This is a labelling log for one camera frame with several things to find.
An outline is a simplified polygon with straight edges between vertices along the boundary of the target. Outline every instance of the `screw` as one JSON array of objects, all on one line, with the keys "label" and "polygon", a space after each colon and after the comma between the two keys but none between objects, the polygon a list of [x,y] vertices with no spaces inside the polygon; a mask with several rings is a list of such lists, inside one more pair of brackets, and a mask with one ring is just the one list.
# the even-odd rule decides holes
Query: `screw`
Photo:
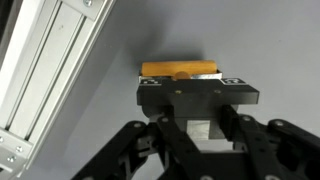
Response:
[{"label": "screw", "polygon": [[280,178],[278,178],[277,176],[275,175],[267,175],[265,177],[265,180],[281,180]]},{"label": "screw", "polygon": [[281,122],[281,121],[276,121],[275,123],[276,123],[277,126],[283,126],[284,125],[283,122]]},{"label": "screw", "polygon": [[22,151],[23,151],[22,147],[21,146],[17,146],[16,152],[21,153]]},{"label": "screw", "polygon": [[92,0],[83,0],[83,4],[87,7],[91,7],[92,6]]},{"label": "screw", "polygon": [[249,116],[243,116],[242,119],[245,120],[245,121],[250,121],[251,120],[251,118]]},{"label": "screw", "polygon": [[181,94],[182,91],[181,91],[181,90],[176,90],[175,93],[176,93],[176,94]]},{"label": "screw", "polygon": [[133,126],[134,126],[135,128],[139,128],[139,127],[141,127],[141,124],[140,124],[140,123],[135,123]]},{"label": "screw", "polygon": [[200,180],[213,180],[213,178],[211,176],[204,175],[204,176],[201,176]]},{"label": "screw", "polygon": [[168,122],[169,119],[168,118],[162,118],[162,122]]},{"label": "screw", "polygon": [[13,163],[14,161],[16,161],[16,159],[17,159],[17,158],[16,158],[15,156],[11,156],[11,157],[8,157],[8,158],[7,158],[7,161]]}]

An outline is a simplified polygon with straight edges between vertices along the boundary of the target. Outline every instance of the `yellow block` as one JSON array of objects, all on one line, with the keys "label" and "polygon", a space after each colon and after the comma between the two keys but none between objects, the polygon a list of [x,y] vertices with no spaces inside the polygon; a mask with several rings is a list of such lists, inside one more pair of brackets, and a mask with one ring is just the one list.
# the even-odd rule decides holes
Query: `yellow block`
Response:
[{"label": "yellow block", "polygon": [[213,60],[145,62],[142,76],[172,76],[174,79],[190,79],[194,74],[215,74],[217,65]]}]

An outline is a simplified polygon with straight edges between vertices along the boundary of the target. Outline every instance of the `gray background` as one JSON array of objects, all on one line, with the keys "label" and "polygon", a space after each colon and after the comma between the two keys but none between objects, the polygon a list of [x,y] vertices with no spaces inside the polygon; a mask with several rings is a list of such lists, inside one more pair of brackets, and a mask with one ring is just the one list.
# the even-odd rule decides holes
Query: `gray background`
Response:
[{"label": "gray background", "polygon": [[[118,0],[34,165],[22,180],[70,179],[127,121],[144,61],[214,59],[260,90],[240,112],[320,136],[320,1]],[[222,141],[201,149],[227,149]],[[135,179],[162,171],[154,156]]]}]

